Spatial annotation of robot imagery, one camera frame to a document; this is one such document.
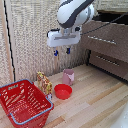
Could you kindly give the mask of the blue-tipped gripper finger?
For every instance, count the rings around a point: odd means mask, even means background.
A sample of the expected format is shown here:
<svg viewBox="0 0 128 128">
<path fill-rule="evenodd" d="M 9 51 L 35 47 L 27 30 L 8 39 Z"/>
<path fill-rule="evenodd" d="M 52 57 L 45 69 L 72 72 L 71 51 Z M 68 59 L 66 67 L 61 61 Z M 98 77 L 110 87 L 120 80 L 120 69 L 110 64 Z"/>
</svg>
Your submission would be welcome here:
<svg viewBox="0 0 128 128">
<path fill-rule="evenodd" d="M 58 52 L 57 48 L 54 47 L 54 56 L 58 56 L 58 55 L 59 55 L 59 52 Z"/>
<path fill-rule="evenodd" d="M 66 54 L 70 54 L 71 53 L 71 46 L 66 47 Z"/>
</svg>

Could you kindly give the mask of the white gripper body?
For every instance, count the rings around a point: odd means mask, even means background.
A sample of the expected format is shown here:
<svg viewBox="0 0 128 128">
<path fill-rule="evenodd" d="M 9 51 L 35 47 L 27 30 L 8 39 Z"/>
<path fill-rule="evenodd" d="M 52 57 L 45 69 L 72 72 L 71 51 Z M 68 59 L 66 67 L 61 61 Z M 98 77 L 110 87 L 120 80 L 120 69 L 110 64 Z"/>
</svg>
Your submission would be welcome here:
<svg viewBox="0 0 128 128">
<path fill-rule="evenodd" d="M 49 47 L 77 44 L 79 40 L 79 31 L 62 34 L 59 29 L 52 29 L 47 33 L 47 45 Z"/>
</svg>

